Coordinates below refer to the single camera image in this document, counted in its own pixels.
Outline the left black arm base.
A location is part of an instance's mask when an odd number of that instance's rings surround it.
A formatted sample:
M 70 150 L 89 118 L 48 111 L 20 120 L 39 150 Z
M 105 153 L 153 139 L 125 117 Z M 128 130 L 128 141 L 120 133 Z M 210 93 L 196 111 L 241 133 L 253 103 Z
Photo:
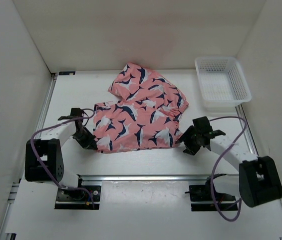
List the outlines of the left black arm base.
M 100 208 L 101 181 L 80 179 L 80 187 L 84 190 L 65 190 L 59 189 L 56 194 L 54 208 L 56 210 L 91 210 L 96 211 Z

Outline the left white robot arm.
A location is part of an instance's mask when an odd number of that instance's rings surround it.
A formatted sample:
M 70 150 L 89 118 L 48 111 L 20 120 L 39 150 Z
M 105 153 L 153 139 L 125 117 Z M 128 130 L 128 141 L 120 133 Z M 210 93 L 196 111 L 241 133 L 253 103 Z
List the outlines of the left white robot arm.
M 97 150 L 95 136 L 86 128 L 93 117 L 87 108 L 72 108 L 69 115 L 58 118 L 56 125 L 35 132 L 26 143 L 25 179 L 29 182 L 55 184 L 68 190 L 74 200 L 84 198 L 86 188 L 80 176 L 65 169 L 61 148 L 74 139 L 85 150 Z

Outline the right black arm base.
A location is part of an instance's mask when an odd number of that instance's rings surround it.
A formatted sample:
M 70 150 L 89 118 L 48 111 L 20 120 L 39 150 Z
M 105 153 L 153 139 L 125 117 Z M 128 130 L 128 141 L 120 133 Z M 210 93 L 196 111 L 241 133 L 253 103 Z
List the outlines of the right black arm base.
M 216 212 L 210 191 L 210 177 L 208 175 L 186 175 L 189 188 L 185 195 L 190 197 L 191 212 Z M 215 193 L 216 203 L 222 212 L 235 212 L 238 210 L 238 198 L 226 194 Z

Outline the pink shark print shorts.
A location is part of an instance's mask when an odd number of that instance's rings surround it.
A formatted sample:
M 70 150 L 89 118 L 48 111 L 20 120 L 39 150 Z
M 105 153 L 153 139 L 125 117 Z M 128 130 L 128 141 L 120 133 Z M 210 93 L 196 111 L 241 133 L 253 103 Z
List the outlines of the pink shark print shorts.
M 108 91 L 118 101 L 94 105 L 97 151 L 109 154 L 174 148 L 181 136 L 179 121 L 189 103 L 158 72 L 127 63 Z

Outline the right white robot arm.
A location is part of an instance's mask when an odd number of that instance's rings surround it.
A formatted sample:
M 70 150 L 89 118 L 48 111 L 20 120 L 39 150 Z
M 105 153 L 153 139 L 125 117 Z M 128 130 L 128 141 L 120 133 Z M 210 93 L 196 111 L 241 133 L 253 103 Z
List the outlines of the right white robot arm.
M 217 166 L 213 167 L 205 194 L 216 204 L 222 194 L 238 197 L 250 208 L 282 198 L 282 184 L 274 160 L 244 150 L 222 130 L 214 130 L 207 117 L 194 119 L 177 143 L 184 143 L 184 153 L 192 156 L 206 148 L 219 156 L 216 164 L 224 159 L 238 171 L 237 176 L 216 174 Z

